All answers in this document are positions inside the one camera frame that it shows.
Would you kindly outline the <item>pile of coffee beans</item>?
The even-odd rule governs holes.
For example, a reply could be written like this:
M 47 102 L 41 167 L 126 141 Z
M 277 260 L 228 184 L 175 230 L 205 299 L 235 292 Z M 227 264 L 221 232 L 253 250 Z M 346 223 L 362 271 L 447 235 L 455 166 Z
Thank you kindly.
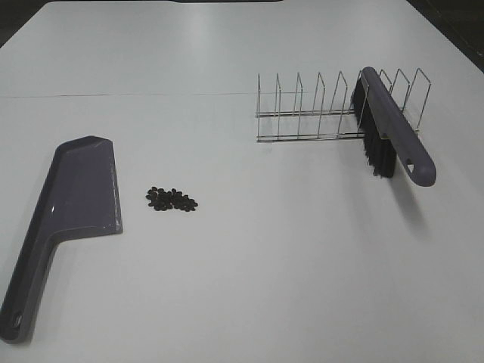
M 165 190 L 153 186 L 147 191 L 145 198 L 148 206 L 156 211 L 177 209 L 188 213 L 195 211 L 198 207 L 198 203 L 193 198 L 174 188 Z

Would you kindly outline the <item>purple plastic dustpan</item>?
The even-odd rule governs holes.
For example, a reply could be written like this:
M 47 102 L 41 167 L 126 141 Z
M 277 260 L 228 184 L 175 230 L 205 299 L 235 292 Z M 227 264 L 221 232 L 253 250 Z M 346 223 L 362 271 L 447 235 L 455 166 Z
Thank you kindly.
M 113 142 L 90 135 L 59 145 L 2 303 L 1 339 L 29 338 L 60 243 L 122 231 Z

